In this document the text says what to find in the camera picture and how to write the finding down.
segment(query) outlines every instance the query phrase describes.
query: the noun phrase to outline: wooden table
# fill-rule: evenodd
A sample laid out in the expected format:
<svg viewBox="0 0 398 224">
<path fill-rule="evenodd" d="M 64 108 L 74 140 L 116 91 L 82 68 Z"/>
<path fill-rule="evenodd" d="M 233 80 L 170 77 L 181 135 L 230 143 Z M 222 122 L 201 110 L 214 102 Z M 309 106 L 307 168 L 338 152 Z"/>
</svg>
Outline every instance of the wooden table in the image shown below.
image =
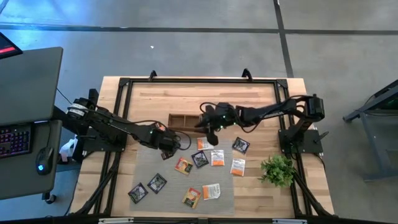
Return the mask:
<svg viewBox="0 0 398 224">
<path fill-rule="evenodd" d="M 99 106 L 113 111 L 119 78 L 120 77 L 104 77 L 99 94 Z M 288 78 L 287 82 L 290 96 L 306 94 L 304 80 L 302 78 Z M 124 102 L 126 92 L 127 91 L 124 90 L 121 102 Z M 135 83 L 132 89 L 128 120 L 139 121 L 143 119 L 154 119 L 167 124 L 169 113 L 200 114 L 199 105 L 205 101 L 214 103 L 223 101 L 229 102 L 232 105 L 253 107 L 261 107 L 276 103 L 274 88 L 269 84 Z M 124 109 L 123 104 L 124 103 L 121 103 L 121 108 L 119 110 L 120 116 Z M 287 121 L 288 119 L 286 118 L 285 122 L 287 127 L 289 127 Z M 245 158 L 246 160 L 244 177 L 233 177 L 235 200 L 234 217 L 236 218 L 294 217 L 290 189 L 288 187 L 275 187 L 268 183 L 262 184 L 257 180 L 257 178 L 262 175 L 262 171 L 260 170 L 261 161 L 268 159 L 269 156 L 274 154 L 280 154 L 277 137 L 278 129 L 280 129 L 279 120 L 277 118 L 272 118 L 264 120 L 259 127 L 250 134 L 242 132 L 237 126 L 228 127 L 228 129 L 224 129 L 218 133 L 220 139 L 228 138 L 230 140 L 235 140 L 235 138 L 239 136 L 251 143 L 246 156 L 236 151 L 234 152 L 234 157 Z M 129 137 L 126 150 L 122 154 L 119 166 L 112 216 L 222 217 L 190 213 L 130 211 L 130 198 L 127 193 L 132 189 L 138 148 L 139 144 Z M 75 197 L 71 206 L 71 212 L 75 212 L 81 208 L 97 187 L 100 179 L 103 157 L 103 152 L 95 152 L 83 161 L 75 189 Z M 330 213 L 333 213 L 333 206 L 331 204 L 330 193 L 322 163 L 319 158 L 311 154 L 303 154 L 302 159 L 308 188 L 324 208 Z M 300 208 L 304 211 L 302 193 L 300 188 L 297 188 Z M 106 204 L 108 189 L 107 187 L 104 191 L 101 211 Z"/>
</svg>

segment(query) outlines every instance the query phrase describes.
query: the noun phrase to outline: gray placemat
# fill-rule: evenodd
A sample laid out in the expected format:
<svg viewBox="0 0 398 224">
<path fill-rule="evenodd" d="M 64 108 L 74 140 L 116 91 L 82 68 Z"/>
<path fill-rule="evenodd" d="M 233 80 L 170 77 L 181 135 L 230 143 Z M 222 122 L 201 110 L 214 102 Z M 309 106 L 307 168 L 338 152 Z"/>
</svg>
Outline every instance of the gray placemat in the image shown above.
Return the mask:
<svg viewBox="0 0 398 224">
<path fill-rule="evenodd" d="M 131 188 L 141 182 L 149 193 L 137 204 L 130 201 L 130 210 L 234 215 L 233 175 L 229 173 L 233 158 L 231 146 L 231 141 L 220 141 L 215 146 L 215 149 L 224 150 L 225 166 L 212 167 L 211 150 L 205 150 L 209 164 L 198 169 L 193 163 L 193 169 L 189 175 L 175 170 L 174 167 L 180 157 L 193 162 L 191 155 L 198 152 L 195 138 L 192 139 L 192 145 L 189 149 L 186 151 L 178 150 L 173 157 L 165 161 L 162 160 L 159 150 L 142 146 L 137 153 L 137 164 Z M 156 173 L 167 180 L 166 185 L 158 194 L 155 194 L 147 186 Z M 218 199 L 204 201 L 202 186 L 208 184 L 220 184 L 221 195 Z M 182 203 L 182 199 L 190 187 L 202 192 L 195 209 Z"/>
</svg>

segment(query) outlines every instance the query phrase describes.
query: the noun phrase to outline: green plant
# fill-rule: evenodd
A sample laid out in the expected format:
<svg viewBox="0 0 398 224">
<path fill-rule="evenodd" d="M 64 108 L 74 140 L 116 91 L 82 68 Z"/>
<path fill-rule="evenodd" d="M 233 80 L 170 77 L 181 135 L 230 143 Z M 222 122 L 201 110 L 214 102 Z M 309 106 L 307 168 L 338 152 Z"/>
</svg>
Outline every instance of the green plant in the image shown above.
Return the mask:
<svg viewBox="0 0 398 224">
<path fill-rule="evenodd" d="M 262 183 L 267 179 L 275 186 L 288 187 L 293 182 L 293 162 L 285 156 L 274 155 L 272 159 L 268 157 L 268 161 L 261 162 L 261 170 L 264 171 L 264 175 L 259 178 Z"/>
</svg>

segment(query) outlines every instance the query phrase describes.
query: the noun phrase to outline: gray floor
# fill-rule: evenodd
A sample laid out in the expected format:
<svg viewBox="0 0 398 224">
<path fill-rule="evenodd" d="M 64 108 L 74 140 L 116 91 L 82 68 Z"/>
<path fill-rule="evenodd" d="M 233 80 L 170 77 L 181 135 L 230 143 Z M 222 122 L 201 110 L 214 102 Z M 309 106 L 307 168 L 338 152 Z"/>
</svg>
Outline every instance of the gray floor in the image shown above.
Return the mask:
<svg viewBox="0 0 398 224">
<path fill-rule="evenodd" d="M 393 0 L 280 0 L 280 7 L 286 29 L 398 29 Z M 278 28 L 271 0 L 9 0 L 1 24 Z M 105 75 L 151 70 L 238 77 L 247 67 L 256 77 L 287 76 L 279 34 L 0 31 L 23 50 L 63 47 L 58 87 L 69 99 L 99 89 Z M 398 78 L 397 41 L 398 35 L 287 35 L 294 77 L 304 78 L 307 92 L 325 100 L 326 118 L 317 126 L 330 131 L 323 140 L 324 159 L 341 217 L 398 223 L 398 178 L 363 182 L 361 175 L 377 171 L 373 154 L 362 124 L 341 119 Z M 59 96 L 56 104 L 67 107 Z M 75 181 L 76 173 L 58 173 L 55 191 L 65 201 L 50 206 L 38 196 L 0 201 L 0 220 L 64 214 Z M 27 212 L 12 210 L 16 204 Z"/>
</svg>

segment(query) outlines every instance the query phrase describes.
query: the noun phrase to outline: keyboard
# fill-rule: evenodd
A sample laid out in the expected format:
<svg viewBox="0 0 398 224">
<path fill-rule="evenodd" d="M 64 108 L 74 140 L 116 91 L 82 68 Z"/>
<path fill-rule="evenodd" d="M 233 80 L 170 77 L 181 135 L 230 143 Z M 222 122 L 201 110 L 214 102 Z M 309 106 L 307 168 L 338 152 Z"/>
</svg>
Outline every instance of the keyboard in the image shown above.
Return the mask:
<svg viewBox="0 0 398 224">
<path fill-rule="evenodd" d="M 30 153 L 31 126 L 0 127 L 0 159 Z"/>
</svg>

